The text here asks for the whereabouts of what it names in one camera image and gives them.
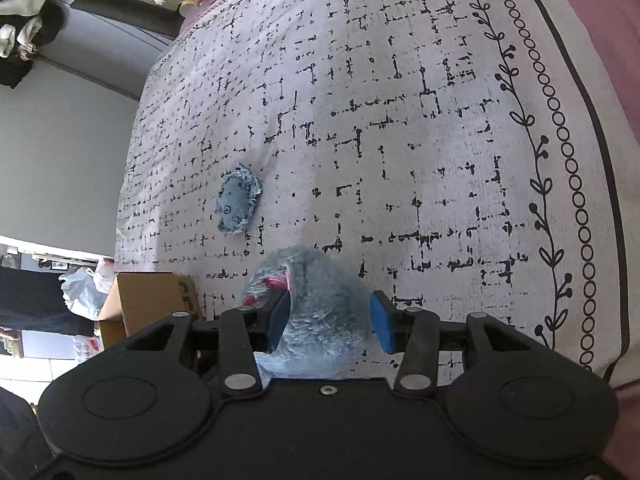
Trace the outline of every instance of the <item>cardboard box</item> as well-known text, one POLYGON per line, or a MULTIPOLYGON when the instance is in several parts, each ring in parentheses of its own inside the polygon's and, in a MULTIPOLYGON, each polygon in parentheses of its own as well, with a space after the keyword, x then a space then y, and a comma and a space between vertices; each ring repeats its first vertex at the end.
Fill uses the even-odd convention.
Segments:
POLYGON ((98 318, 104 348, 177 310, 200 313, 189 276, 170 272, 120 272, 98 318))

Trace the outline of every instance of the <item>black line border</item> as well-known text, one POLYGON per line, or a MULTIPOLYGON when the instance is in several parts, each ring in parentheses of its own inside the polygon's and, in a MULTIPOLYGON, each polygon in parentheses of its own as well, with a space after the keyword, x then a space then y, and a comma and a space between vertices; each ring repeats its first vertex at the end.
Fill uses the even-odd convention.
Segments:
POLYGON ((564 41, 556 28, 555 23, 551 19, 545 4, 542 0, 533 0, 538 6, 538 10, 545 20, 546 26, 549 28, 551 35, 556 40, 558 50, 562 55, 565 65, 569 69, 575 85, 582 96, 584 105, 589 111, 591 118, 591 124, 593 125, 593 131, 595 132, 596 139, 598 140, 598 146, 600 148, 600 155, 602 156, 602 165, 604 167, 605 178, 607 181, 607 189, 609 191, 609 199, 611 202, 611 211, 613 214, 613 226, 616 235, 616 247, 618 249, 618 273, 620 276, 620 355, 612 361, 604 372, 604 380, 610 381, 613 375, 613 370, 618 364, 618 361, 629 350, 630 345, 630 327, 629 327, 629 291, 628 291, 628 276, 626 275, 626 247, 625 247, 625 234, 622 226, 622 215, 620 214, 620 202, 618 200, 618 191, 616 189, 616 179, 613 174, 613 164, 611 163, 611 156, 609 154, 609 147, 607 145, 607 139, 604 136, 602 124, 596 111, 591 96, 587 91, 582 79, 578 75, 578 71, 575 69, 574 62, 571 60, 569 53, 564 46, 564 41))

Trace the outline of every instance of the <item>silver rivet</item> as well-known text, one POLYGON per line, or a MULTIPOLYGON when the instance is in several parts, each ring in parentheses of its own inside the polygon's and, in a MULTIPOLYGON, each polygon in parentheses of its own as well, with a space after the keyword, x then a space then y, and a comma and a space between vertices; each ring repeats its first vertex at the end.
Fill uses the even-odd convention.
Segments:
POLYGON ((400 379, 400 385, 407 390, 424 390, 431 386, 431 379, 422 374, 408 374, 400 379))
POLYGON ((233 374, 225 379, 227 388, 232 390, 246 390, 255 385, 255 377, 249 374, 233 374))
POLYGON ((335 386, 323 386, 320 388, 320 393, 323 395, 335 395, 338 393, 338 388, 335 386))

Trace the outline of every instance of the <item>plastic bag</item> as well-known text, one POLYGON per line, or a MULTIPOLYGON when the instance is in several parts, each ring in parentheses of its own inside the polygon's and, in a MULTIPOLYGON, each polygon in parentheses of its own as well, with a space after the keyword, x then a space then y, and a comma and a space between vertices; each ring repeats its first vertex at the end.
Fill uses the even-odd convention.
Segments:
POLYGON ((98 321, 98 315, 107 295, 95 288, 94 279, 87 267, 60 276, 66 307, 78 316, 98 321))
POLYGON ((85 337, 83 335, 74 336, 74 351, 76 352, 76 362, 78 364, 98 355, 102 350, 100 338, 85 337))
POLYGON ((94 285, 98 292, 108 294, 113 282, 116 280, 115 263, 111 258, 100 258, 95 272, 88 273, 94 277, 94 285))

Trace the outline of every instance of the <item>plush fur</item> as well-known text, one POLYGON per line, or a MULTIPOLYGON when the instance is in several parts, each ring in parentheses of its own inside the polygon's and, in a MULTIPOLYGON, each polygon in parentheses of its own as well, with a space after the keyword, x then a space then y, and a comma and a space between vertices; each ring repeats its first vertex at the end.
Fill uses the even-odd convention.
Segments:
POLYGON ((287 283, 291 316, 278 349, 255 354, 264 378, 331 378, 362 352, 370 333, 370 292, 353 269, 318 250, 282 249, 250 276, 239 304, 267 294, 270 279, 287 283))

